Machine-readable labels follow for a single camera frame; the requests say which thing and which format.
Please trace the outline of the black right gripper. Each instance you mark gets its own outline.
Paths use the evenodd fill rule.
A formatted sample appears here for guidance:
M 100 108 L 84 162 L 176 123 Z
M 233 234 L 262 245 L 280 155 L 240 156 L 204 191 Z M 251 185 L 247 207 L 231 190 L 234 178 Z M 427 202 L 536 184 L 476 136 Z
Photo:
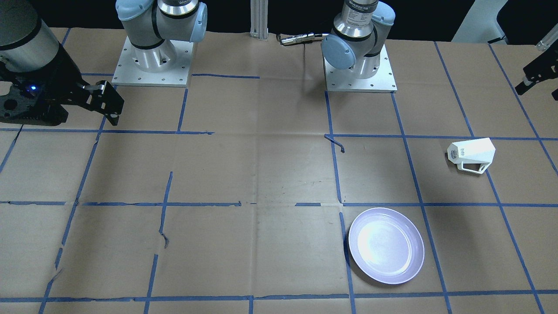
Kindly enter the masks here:
M 58 126 L 68 119 L 64 105 L 72 105 L 101 113 L 117 126 L 123 111 L 124 99 L 112 84 L 88 84 L 61 44 L 54 59 L 38 70 L 16 73 L 1 60 L 1 81 L 12 84 L 0 97 L 2 123 Z

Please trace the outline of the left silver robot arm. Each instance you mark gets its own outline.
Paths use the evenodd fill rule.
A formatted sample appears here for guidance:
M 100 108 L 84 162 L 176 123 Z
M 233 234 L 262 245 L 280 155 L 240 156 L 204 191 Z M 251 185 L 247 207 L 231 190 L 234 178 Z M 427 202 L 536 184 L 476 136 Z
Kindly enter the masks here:
M 323 38 L 323 57 L 341 70 L 375 73 L 388 39 L 506 41 L 497 14 L 504 0 L 345 0 Z

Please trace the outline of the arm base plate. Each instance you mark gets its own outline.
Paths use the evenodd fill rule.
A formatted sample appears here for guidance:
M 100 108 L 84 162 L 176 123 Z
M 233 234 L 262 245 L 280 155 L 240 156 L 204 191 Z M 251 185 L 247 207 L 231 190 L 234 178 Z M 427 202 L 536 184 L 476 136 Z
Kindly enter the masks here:
M 157 48 L 142 50 L 126 38 L 112 83 L 119 86 L 184 87 L 189 85 L 195 44 L 165 40 Z
M 358 59 L 349 69 L 337 69 L 326 59 L 323 68 L 329 92 L 397 92 L 397 83 L 385 45 L 379 55 Z

